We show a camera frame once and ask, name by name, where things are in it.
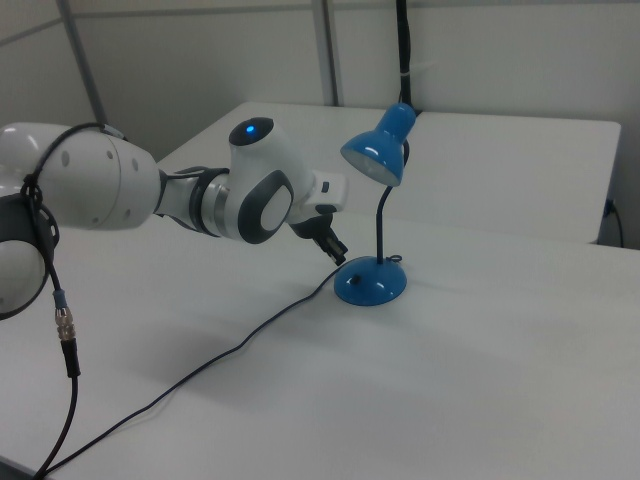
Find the lamp base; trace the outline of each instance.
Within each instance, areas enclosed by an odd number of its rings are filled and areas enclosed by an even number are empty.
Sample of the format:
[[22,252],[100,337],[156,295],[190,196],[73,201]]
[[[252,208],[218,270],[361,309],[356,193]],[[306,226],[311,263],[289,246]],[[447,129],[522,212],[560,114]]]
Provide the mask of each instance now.
[[360,257],[347,263],[336,274],[334,291],[347,303],[359,306],[381,305],[398,297],[407,286],[407,276],[397,262],[376,257]]

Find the lamp neck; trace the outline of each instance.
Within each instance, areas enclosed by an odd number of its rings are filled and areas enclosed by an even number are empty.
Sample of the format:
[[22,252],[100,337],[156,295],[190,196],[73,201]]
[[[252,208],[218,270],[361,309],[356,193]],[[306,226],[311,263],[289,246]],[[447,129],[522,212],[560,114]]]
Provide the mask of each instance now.
[[[403,147],[403,156],[404,156],[404,164],[407,165],[407,161],[409,160],[409,142],[406,140],[402,144]],[[382,210],[384,210],[384,204],[387,202],[387,197],[391,193],[393,187],[387,187],[380,197],[380,201],[378,202],[378,210],[376,212],[376,260],[378,265],[382,265],[384,262],[384,253],[383,253],[383,231],[382,231]]]

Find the white wall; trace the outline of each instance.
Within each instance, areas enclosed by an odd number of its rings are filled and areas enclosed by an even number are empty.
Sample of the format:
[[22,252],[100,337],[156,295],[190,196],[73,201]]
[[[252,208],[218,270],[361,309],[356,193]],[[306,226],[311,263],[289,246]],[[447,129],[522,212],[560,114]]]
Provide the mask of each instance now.
[[246,100],[327,102],[310,0],[71,7],[109,122],[157,159]]
[[[398,97],[395,10],[383,3],[335,2],[344,105]],[[621,123],[611,195],[640,248],[640,4],[419,7],[409,23],[412,62],[436,62],[413,76],[419,108]],[[603,239],[617,245],[612,218]]]
[[0,126],[93,120],[55,1],[0,1]]

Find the metal connector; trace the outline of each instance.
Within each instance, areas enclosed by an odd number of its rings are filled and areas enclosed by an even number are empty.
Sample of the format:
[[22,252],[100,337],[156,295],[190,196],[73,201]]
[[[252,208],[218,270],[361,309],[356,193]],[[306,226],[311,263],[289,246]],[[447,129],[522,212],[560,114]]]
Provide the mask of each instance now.
[[56,325],[58,325],[58,338],[63,342],[76,338],[73,315],[69,307],[56,308]]

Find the power cord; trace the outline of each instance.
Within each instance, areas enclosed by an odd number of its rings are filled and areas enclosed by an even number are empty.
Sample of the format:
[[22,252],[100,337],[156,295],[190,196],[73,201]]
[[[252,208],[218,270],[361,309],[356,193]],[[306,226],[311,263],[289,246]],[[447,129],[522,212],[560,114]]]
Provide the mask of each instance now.
[[[390,257],[390,259],[393,258],[393,261],[400,261],[402,259],[402,257],[399,257],[397,255],[394,255],[392,257]],[[324,280],[322,280],[322,282],[320,283],[320,285],[318,285],[316,287],[316,289],[311,292],[309,295],[307,295],[306,297],[301,298],[300,300],[297,300],[291,304],[289,304],[288,306],[286,306],[285,308],[283,308],[282,310],[280,310],[278,313],[276,313],[275,315],[273,315],[272,317],[270,317],[269,319],[265,320],[264,322],[262,322],[258,327],[256,327],[249,335],[247,335],[245,337],[245,339],[240,342],[238,345],[236,345],[233,348],[230,348],[229,350],[227,350],[224,353],[221,353],[220,355],[212,358],[211,360],[203,363],[201,366],[199,366],[198,368],[196,368],[195,370],[193,370],[191,373],[189,373],[187,376],[183,377],[180,381],[178,381],[177,383],[175,383],[172,387],[170,387],[168,390],[166,390],[164,393],[162,393],[160,396],[158,396],[155,400],[153,400],[151,403],[149,403],[148,405],[146,405],[145,407],[142,407],[139,410],[136,410],[135,412],[133,412],[131,415],[126,416],[125,418],[123,418],[122,420],[120,420],[118,423],[116,423],[115,425],[113,425],[111,428],[109,428],[108,430],[106,430],[104,433],[102,433],[101,435],[97,436],[96,438],[94,438],[93,440],[91,440],[89,443],[87,443],[85,446],[79,448],[76,452],[72,453],[71,455],[69,455],[68,457],[64,458],[63,460],[61,460],[60,462],[56,463],[53,467],[49,468],[46,471],[46,474],[49,475],[50,473],[52,473],[53,471],[59,469],[60,467],[62,467],[63,465],[66,465],[67,463],[69,463],[71,460],[73,460],[74,458],[76,458],[77,456],[81,455],[82,453],[86,452],[88,449],[90,449],[91,447],[93,447],[95,444],[97,444],[98,442],[104,440],[106,437],[108,437],[111,433],[113,433],[115,430],[117,430],[118,428],[120,428],[122,425],[124,425],[125,423],[127,423],[128,421],[134,419],[135,417],[137,417],[138,415],[150,410],[151,408],[153,408],[156,404],[158,404],[158,402],[160,402],[163,398],[165,398],[167,395],[169,395],[171,392],[173,392],[174,390],[176,390],[177,388],[181,387],[182,385],[184,385],[186,382],[188,382],[189,380],[191,380],[193,377],[195,377],[196,375],[198,375],[200,372],[202,372],[203,370],[207,369],[208,367],[210,367],[211,365],[213,365],[214,363],[218,362],[219,360],[222,360],[223,358],[231,355],[232,353],[237,352],[238,350],[240,350],[241,348],[243,348],[248,342],[249,340],[251,340],[254,336],[256,336],[259,332],[261,332],[262,330],[264,330],[265,327],[267,327],[269,324],[273,323],[275,320],[277,320],[278,318],[280,318],[282,315],[284,315],[285,313],[287,313],[289,310],[291,310],[294,307],[297,307],[298,305],[300,305],[301,303],[305,303],[309,300],[311,300],[312,298],[314,298],[316,295],[318,295],[318,293],[320,293],[320,291],[322,290],[322,288],[327,284],[327,282],[329,280],[331,280],[331,278],[340,270],[340,268],[342,267],[338,267],[336,268],[333,272],[331,272],[327,277],[325,277]]]
[[42,466],[33,476],[33,480],[42,480],[45,478],[49,465],[51,465],[51,462],[58,454],[65,438],[67,437],[67,433],[71,428],[71,422],[73,421],[73,416],[75,414],[76,405],[78,403],[78,376],[80,375],[76,332],[73,325],[73,315],[71,314],[71,310],[67,305],[64,290],[60,285],[60,279],[58,278],[58,274],[53,265],[53,259],[45,248],[45,239],[43,237],[43,232],[38,225],[38,220],[41,215],[45,215],[49,220],[49,224],[51,224],[52,228],[55,230],[56,237],[59,235],[58,226],[55,222],[55,219],[53,218],[53,215],[51,215],[51,212],[49,212],[49,210],[47,210],[47,208],[43,205],[43,195],[42,190],[38,185],[38,179],[40,178],[40,174],[42,173],[44,166],[46,165],[54,150],[58,148],[67,138],[89,128],[100,128],[102,131],[109,135],[117,136],[124,139],[124,135],[122,135],[119,131],[102,123],[90,122],[71,127],[60,134],[47,147],[47,149],[40,157],[38,163],[36,164],[36,168],[34,169],[33,173],[27,175],[24,178],[24,184],[22,185],[22,188],[20,190],[20,193],[27,201],[31,223],[36,236],[36,241],[39,244],[42,259],[44,261],[46,270],[51,277],[51,282],[53,283],[53,298],[55,300],[56,306],[55,319],[58,330],[58,338],[60,339],[60,345],[62,347],[62,353],[65,359],[67,376],[71,378],[71,401],[69,403],[69,412],[67,413],[67,418],[64,422],[64,426],[62,427],[62,431],[58,436],[56,444],[53,446],[53,449],[49,453],[49,456],[44,461]]

